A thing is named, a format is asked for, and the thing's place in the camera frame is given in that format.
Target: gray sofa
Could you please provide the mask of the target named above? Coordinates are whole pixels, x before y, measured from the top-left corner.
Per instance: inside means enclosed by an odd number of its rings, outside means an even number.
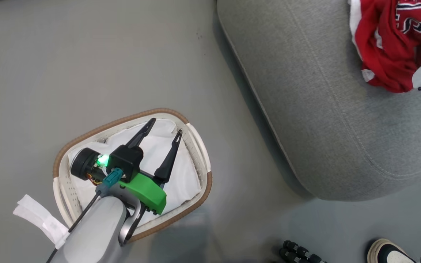
[[[421,178],[421,92],[367,85],[346,0],[219,0],[221,25],[295,175],[361,201]]]

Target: white laundry basket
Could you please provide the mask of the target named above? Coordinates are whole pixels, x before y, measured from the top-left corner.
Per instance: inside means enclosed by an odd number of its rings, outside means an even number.
[[[120,130],[147,122],[150,118],[171,120],[176,123],[179,129],[183,130],[182,142],[185,143],[189,155],[193,160],[199,177],[199,183],[201,184],[201,192],[178,208],[139,226],[130,241],[144,238],[171,225],[198,208],[206,200],[212,186],[211,162],[209,161],[209,155],[199,133],[197,133],[196,129],[180,113],[169,110],[168,108],[157,108],[112,121],[75,138],[61,149],[56,156],[53,166],[53,192],[56,204],[68,226],[71,226],[82,213],[82,207],[77,198],[76,189],[71,182],[68,152],[88,142],[104,142],[109,136]]]

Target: white towel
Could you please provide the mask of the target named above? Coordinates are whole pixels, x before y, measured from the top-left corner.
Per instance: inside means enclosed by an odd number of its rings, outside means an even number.
[[[141,123],[132,128],[122,130],[110,136],[105,143],[89,142],[70,151],[68,153],[69,163],[72,163],[77,153],[83,148],[91,148],[104,155],[110,154],[119,145],[127,143],[144,125],[145,123]],[[140,164],[141,170],[151,175],[154,174],[170,151],[172,140],[176,134],[177,126],[174,122],[166,119],[157,119],[149,135],[140,144],[140,147],[144,150],[144,158]],[[71,180],[76,187],[80,204],[82,208],[85,208],[95,196],[95,186],[90,181],[83,181],[73,175]],[[165,184],[163,189],[167,193],[167,205],[162,214],[178,208],[201,191],[196,169],[184,145],[184,141],[180,143],[178,148],[170,181]],[[145,213],[139,226],[157,217],[159,215],[154,216],[152,213]]]
[[[13,214],[22,217],[40,228],[53,244],[57,244],[67,234],[67,227],[54,218],[46,208],[29,195],[25,195],[17,203],[18,205],[13,211]]]

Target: red shirt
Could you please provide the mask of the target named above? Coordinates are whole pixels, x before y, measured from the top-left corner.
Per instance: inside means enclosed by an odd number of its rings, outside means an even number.
[[[391,92],[411,90],[421,65],[421,0],[359,1],[361,20],[353,33],[363,70],[374,73],[366,80]]]

